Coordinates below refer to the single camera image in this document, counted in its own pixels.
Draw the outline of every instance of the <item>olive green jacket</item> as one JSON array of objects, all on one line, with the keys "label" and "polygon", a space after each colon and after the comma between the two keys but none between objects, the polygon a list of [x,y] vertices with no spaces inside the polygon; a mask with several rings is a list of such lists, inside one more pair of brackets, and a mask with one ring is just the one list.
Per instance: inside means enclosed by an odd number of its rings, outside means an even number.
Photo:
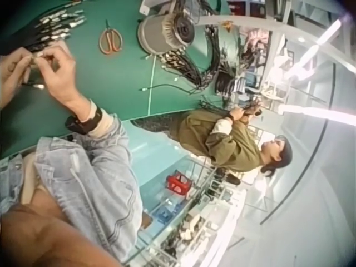
[{"label": "olive green jacket", "polygon": [[170,136],[193,154],[211,158],[217,167],[246,172],[262,165],[259,148],[242,122],[235,121],[229,135],[210,134],[221,118],[207,110],[183,113],[172,123]]}]

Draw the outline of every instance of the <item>dark hair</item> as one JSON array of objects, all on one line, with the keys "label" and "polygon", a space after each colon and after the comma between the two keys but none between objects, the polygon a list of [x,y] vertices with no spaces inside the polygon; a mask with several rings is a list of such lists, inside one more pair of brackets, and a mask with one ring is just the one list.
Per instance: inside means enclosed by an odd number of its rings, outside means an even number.
[{"label": "dark hair", "polygon": [[281,161],[273,161],[261,168],[261,172],[263,174],[266,173],[267,171],[271,172],[270,174],[267,175],[267,177],[272,177],[275,174],[276,169],[280,169],[288,166],[293,158],[293,151],[291,149],[291,145],[288,139],[283,135],[277,136],[276,139],[284,141],[285,145],[283,150],[279,154],[281,157]]}]

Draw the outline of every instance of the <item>white sleeve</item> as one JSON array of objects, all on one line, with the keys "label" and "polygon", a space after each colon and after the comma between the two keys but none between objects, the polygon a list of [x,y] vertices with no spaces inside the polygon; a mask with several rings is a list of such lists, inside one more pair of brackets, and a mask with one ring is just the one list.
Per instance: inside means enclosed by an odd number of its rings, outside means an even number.
[{"label": "white sleeve", "polygon": [[[90,113],[88,115],[88,118],[86,118],[84,121],[94,118],[95,116],[97,107],[93,101],[90,100],[90,103],[91,103]],[[96,128],[89,133],[89,135],[93,138],[100,138],[103,135],[105,135],[110,129],[114,121],[114,117],[107,114],[105,110],[101,109],[101,112],[102,112],[102,118],[100,122],[98,123]]]},{"label": "white sleeve", "polygon": [[233,126],[231,125],[231,122],[222,118],[220,120],[217,121],[217,123],[214,126],[214,129],[211,131],[211,135],[212,134],[216,134],[216,133],[224,133],[226,135],[229,135],[231,130],[233,129]]}]

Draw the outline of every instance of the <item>green workbench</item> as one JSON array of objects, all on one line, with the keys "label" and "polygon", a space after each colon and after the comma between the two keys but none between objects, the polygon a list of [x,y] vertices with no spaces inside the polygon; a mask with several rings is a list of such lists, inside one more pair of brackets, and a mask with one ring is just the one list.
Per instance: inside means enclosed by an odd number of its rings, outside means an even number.
[{"label": "green workbench", "polygon": [[[33,17],[63,0],[28,1],[2,36],[22,27]],[[192,85],[165,72],[159,60],[144,59],[147,55],[137,40],[141,0],[92,0],[73,9],[83,9],[87,22],[74,28],[66,42],[77,62],[77,87],[88,98],[122,120],[148,115],[193,109],[201,94],[189,96],[168,86],[140,91],[141,88],[162,83],[175,84],[187,90]],[[98,38],[105,29],[105,19],[123,36],[123,50],[105,56],[98,49]],[[203,28],[196,27],[194,43],[189,55],[199,67],[209,65]],[[211,95],[212,89],[204,94]],[[68,112],[50,98],[46,90],[22,88],[14,100],[2,111],[2,157],[36,144],[41,136],[62,136],[68,133],[64,121]]]}]

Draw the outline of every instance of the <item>red container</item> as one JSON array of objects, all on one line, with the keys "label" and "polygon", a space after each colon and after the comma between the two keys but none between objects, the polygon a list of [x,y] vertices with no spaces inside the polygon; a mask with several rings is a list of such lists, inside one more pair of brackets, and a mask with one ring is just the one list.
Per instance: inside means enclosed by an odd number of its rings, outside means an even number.
[{"label": "red container", "polygon": [[178,195],[185,196],[191,185],[192,181],[178,171],[167,177],[167,188]]}]

